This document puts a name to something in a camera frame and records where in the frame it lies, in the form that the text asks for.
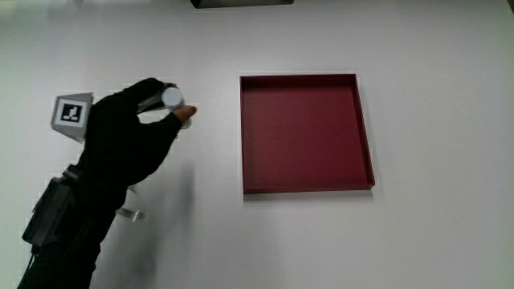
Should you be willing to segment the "person's left hand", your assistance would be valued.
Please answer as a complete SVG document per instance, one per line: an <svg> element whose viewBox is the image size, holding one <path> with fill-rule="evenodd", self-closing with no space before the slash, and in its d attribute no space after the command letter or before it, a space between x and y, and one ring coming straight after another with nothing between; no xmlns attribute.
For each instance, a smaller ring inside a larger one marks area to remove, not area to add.
<svg viewBox="0 0 514 289"><path fill-rule="evenodd" d="M155 78L106 96L92 105L85 129L85 145L71 172L82 183L129 186L154 173L168 155L182 125L197 112L183 105L163 119L144 124L141 105L153 97L152 108L163 108L161 93L174 83Z"/></svg>

